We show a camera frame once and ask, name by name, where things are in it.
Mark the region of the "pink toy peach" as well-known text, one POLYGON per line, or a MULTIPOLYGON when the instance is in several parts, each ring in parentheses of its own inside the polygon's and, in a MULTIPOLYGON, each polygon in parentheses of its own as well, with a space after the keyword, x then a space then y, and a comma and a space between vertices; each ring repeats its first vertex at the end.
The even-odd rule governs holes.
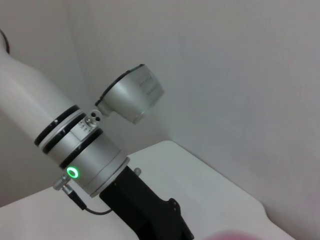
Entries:
POLYGON ((203 240, 320 240, 316 238, 295 239, 286 232, 244 232, 240 230, 223 230, 213 233, 203 240))

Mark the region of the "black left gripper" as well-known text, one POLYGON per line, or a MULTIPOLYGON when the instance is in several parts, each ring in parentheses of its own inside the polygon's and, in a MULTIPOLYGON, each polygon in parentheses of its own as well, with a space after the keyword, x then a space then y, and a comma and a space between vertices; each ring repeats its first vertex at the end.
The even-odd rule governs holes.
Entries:
POLYGON ((193 240, 179 203, 159 198, 128 166, 100 194, 139 240, 193 240))

